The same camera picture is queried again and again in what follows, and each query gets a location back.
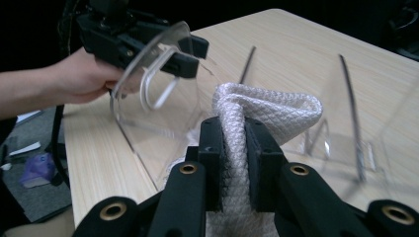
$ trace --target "wooden table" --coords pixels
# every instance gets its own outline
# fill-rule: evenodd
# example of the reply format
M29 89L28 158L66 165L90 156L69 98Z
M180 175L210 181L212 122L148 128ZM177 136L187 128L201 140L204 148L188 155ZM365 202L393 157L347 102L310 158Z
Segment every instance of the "wooden table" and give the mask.
M412 94L410 102L419 105L412 92L419 83L418 62L279 9L200 29L193 35L209 41L208 57L202 60L198 75L202 106L206 110L210 109L217 84L239 81L252 45L257 50L246 83L319 97L333 72L339 70L338 54L345 56L366 139L380 134L400 105L405 104L406 95ZM115 122L109 100L104 96L90 104L65 107L65 143L76 224L104 198L124 196L141 202L157 192ZM287 157L319 167L294 153ZM407 169L406 182L415 182L419 164L417 160L409 162L394 169ZM419 209L418 189L398 196L394 195L398 192L389 193L375 186L349 187L347 181L339 179L327 182L341 196L351 193L344 200L361 209L366 209L372 199L385 196Z

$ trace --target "gray mat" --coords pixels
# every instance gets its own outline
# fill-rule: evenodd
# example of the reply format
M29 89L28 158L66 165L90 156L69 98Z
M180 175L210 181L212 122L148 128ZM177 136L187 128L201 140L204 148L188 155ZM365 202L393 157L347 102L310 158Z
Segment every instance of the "gray mat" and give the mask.
M37 221L71 204L70 189L65 183L61 183L58 186L46 184L29 189L24 188L19 183L27 159L34 155L45 153L44 150L50 143L54 113L55 108L50 108L23 120L15 126L15 129L6 140L9 152L21 149L37 141L41 144L41 148L34 151L8 157L6 162L10 162L12 168L3 172L4 183L22 206L25 215L30 221ZM58 142L64 143L62 131L60 132ZM61 161L63 166L66 167L66 160L61 159Z

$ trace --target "human hand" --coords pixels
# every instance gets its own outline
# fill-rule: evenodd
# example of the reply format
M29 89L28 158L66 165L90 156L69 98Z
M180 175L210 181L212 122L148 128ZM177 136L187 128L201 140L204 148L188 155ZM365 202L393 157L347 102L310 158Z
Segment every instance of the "human hand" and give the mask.
M96 58L81 47L49 68L56 79L62 104L81 104L97 99L112 89L124 71Z

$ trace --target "white textured cloth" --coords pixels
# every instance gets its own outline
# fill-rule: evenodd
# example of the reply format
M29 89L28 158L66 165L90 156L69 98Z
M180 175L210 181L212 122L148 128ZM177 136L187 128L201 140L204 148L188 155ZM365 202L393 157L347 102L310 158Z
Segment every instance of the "white textured cloth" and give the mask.
M319 121L320 101L303 93L226 83L216 88L212 111L221 121L227 161L222 174L223 212L207 212L206 236L278 236L274 214L250 206L245 117L261 121L283 145Z

